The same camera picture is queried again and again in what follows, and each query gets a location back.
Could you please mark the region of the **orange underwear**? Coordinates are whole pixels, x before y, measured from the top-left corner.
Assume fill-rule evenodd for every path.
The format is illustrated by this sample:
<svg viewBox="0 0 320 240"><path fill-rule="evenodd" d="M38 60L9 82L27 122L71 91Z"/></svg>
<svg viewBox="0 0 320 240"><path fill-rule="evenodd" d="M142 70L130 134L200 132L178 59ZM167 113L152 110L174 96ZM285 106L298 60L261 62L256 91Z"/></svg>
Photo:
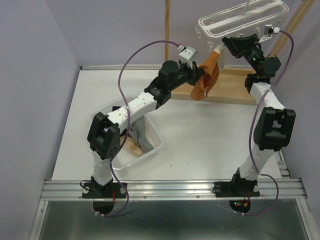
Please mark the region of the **orange underwear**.
<svg viewBox="0 0 320 240"><path fill-rule="evenodd" d="M204 100L208 93L216 84L221 71L225 66L224 45L218 45L199 66L203 69L204 74L196 82L190 92L190 96L195 101Z"/></svg>

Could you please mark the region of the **grey underwear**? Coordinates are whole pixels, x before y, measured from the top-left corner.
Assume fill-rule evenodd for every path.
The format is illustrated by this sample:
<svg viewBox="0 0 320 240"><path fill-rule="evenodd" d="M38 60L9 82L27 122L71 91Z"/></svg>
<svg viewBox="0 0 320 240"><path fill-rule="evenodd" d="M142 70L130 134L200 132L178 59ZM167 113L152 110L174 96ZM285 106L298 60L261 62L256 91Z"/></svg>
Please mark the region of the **grey underwear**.
<svg viewBox="0 0 320 240"><path fill-rule="evenodd" d="M140 145L144 153L148 153L154 149L154 146L146 137L146 121L144 116L138 118L131 124L129 135L137 144Z"/></svg>

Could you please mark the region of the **beige striped underwear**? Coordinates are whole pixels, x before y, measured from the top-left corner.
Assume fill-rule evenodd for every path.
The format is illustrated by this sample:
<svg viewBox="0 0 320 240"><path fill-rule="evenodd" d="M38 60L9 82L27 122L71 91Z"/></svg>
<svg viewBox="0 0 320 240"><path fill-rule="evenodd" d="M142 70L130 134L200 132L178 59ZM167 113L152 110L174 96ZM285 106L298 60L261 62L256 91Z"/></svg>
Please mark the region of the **beige striped underwear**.
<svg viewBox="0 0 320 240"><path fill-rule="evenodd" d="M123 148L135 156L140 157L143 155L143 150L141 149L140 145L136 143L130 136L127 137Z"/></svg>

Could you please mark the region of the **black underwear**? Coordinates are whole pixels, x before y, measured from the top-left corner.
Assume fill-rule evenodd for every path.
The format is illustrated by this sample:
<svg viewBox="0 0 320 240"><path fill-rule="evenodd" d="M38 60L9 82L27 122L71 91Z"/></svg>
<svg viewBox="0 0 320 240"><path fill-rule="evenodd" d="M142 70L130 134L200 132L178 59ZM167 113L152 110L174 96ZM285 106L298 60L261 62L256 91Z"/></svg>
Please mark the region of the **black underwear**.
<svg viewBox="0 0 320 240"><path fill-rule="evenodd" d="M121 106L113 106L112 111L115 112L115 111L119 110L120 108L121 108Z"/></svg>

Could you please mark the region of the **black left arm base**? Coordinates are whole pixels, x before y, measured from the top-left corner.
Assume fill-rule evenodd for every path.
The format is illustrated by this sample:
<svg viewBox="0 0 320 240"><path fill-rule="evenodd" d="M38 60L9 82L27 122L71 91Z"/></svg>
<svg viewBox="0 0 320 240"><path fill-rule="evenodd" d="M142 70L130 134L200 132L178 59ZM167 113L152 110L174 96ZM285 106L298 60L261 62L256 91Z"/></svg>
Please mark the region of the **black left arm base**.
<svg viewBox="0 0 320 240"><path fill-rule="evenodd" d="M82 188L83 199L125 199L125 188L118 182L110 181L105 186L94 180L83 180L79 183Z"/></svg>

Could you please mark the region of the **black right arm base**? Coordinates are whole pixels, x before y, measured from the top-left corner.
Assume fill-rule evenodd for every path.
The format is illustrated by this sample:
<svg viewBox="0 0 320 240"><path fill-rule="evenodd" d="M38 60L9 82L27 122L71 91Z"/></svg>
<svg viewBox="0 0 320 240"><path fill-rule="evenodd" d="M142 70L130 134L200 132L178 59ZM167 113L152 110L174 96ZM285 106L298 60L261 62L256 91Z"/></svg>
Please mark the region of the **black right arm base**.
<svg viewBox="0 0 320 240"><path fill-rule="evenodd" d="M212 192L217 198L235 198L235 197L259 197L260 192L254 191L257 181L233 182L216 181Z"/></svg>

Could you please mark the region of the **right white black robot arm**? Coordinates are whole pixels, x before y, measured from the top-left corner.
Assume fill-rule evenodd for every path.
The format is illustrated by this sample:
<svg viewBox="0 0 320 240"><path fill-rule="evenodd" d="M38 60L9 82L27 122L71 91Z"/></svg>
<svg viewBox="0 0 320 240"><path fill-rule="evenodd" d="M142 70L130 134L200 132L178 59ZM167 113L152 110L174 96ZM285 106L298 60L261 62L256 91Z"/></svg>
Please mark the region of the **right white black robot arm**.
<svg viewBox="0 0 320 240"><path fill-rule="evenodd" d="M245 88L256 100L257 108L249 130L249 155L230 181L216 181L212 191L218 198L258 197L258 178L267 161L286 147L291 139L296 112L286 108L272 90L271 78L281 67L277 56L264 56L256 34L224 37L222 42L235 58L245 58L254 69Z"/></svg>

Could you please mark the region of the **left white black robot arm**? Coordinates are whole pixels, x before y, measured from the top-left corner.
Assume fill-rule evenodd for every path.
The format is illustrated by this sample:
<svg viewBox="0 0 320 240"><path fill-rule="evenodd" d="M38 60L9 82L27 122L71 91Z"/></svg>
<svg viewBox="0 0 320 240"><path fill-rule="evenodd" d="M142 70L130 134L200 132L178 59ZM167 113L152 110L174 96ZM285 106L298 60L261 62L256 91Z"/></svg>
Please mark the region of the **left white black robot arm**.
<svg viewBox="0 0 320 240"><path fill-rule="evenodd" d="M143 92L132 101L126 101L123 107L107 114L98 112L92 120L87 141L94 156L94 191L100 197L111 193L113 159L121 149L121 134L129 132L129 126L145 114L164 105L176 88L187 83L194 86L205 71L173 60L165 61L157 77Z"/></svg>

